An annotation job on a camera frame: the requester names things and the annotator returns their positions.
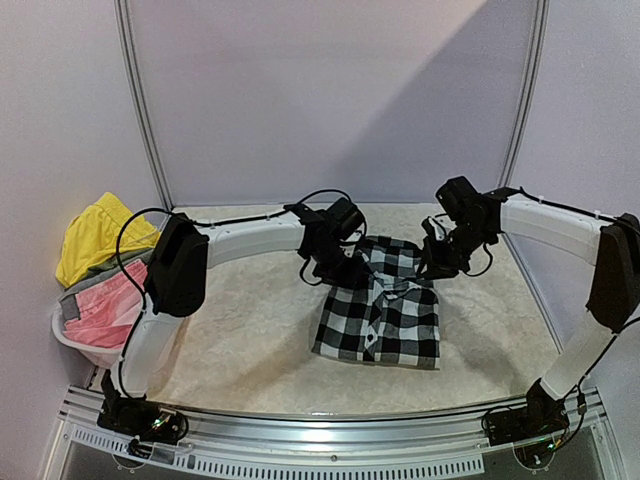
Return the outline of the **black white plaid shirt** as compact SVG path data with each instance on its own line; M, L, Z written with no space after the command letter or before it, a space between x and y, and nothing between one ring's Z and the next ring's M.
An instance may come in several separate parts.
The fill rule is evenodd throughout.
M419 247L370 236L353 256L364 262L364 284L329 290L312 352L350 363L439 369L439 300L432 282L418 276Z

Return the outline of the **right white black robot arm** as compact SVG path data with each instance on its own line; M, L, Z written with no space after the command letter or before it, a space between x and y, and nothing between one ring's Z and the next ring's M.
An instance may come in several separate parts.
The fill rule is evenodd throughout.
M423 221L420 273L430 280L467 275L477 250L507 237L556 336L559 356L517 415L521 432L537 436L639 310L639 218L524 188L480 192L464 176L447 180L435 198L450 225Z

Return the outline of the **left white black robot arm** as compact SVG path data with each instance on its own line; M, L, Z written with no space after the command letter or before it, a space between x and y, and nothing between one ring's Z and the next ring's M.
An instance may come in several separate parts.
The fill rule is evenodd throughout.
M209 270L256 255L293 251L314 267L318 283L352 287L363 277L364 266L345 249L365 234L365 216L346 193L319 210L298 201L276 212L218 221L170 213L145 280L131 282L141 296L141 309L101 382L106 399L114 400L108 410L111 419L128 434L148 426L148 412L136 401L145 399L156 364L182 321L203 305Z

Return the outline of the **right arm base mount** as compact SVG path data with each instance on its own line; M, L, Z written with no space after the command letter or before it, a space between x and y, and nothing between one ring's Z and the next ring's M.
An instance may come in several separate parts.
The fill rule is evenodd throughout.
M576 407L580 420L572 433L565 401L542 397L528 398L527 404L518 409L508 406L489 409L481 417L481 428L491 446L517 443L561 430L560 438L547 447L548 451L556 451L570 441L583 424L588 408L584 393L578 394Z

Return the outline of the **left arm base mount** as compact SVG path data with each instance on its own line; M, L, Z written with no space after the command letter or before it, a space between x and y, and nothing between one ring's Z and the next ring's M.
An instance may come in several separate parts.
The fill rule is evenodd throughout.
M120 394L107 370L101 380L104 401L97 425L100 428L137 438L141 442L177 445L189 431L187 417L145 397Z

